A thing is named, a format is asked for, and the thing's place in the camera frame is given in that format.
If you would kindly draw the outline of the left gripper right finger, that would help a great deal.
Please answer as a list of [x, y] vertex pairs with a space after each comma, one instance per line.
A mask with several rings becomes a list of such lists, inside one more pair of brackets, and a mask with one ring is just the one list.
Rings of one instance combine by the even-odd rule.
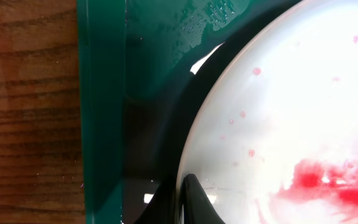
[[225, 224], [194, 174], [188, 174], [181, 186], [184, 224]]

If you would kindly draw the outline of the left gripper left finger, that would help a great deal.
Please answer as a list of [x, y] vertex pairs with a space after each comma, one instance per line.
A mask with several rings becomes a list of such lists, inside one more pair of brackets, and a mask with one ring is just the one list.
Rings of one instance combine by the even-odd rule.
[[167, 177], [160, 183], [151, 201], [135, 224], [174, 224], [176, 179]]

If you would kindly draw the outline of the light blue plate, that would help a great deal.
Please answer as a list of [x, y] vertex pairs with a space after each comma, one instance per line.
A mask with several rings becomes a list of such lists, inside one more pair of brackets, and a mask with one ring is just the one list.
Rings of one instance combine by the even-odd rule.
[[358, 0], [301, 1], [233, 58], [177, 191], [192, 177], [224, 223], [358, 223]]

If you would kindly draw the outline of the teal plastic tray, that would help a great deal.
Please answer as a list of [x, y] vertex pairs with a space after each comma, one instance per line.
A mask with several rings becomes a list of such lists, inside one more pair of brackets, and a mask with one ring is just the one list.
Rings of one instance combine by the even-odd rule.
[[294, 0], [78, 1], [86, 223], [132, 223], [173, 180], [206, 95]]

